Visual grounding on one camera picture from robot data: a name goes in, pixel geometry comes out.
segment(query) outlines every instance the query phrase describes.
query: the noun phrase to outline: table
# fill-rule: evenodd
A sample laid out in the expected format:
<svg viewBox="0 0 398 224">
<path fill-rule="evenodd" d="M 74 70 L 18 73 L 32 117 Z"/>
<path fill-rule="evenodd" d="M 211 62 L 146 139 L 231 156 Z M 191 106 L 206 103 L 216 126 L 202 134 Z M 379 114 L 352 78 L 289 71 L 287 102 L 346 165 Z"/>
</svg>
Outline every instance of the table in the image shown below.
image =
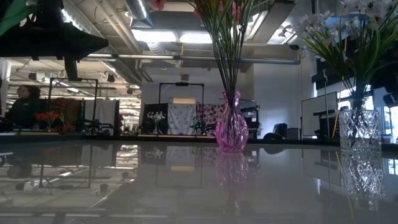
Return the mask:
<svg viewBox="0 0 398 224">
<path fill-rule="evenodd" d="M 398 218 L 394 152 L 350 157 L 335 146 L 248 144 L 243 154 L 222 154 L 206 142 L 86 139 L 10 144 L 1 151 L 12 155 L 0 168 L 7 198 L 0 203 L 8 205 L 0 220 L 304 224 Z M 377 173 L 373 183 L 382 187 L 373 187 L 374 198 L 349 193 L 342 180 L 358 177 L 347 175 L 350 164 Z M 24 190 L 16 191 L 17 184 Z"/>
</svg>

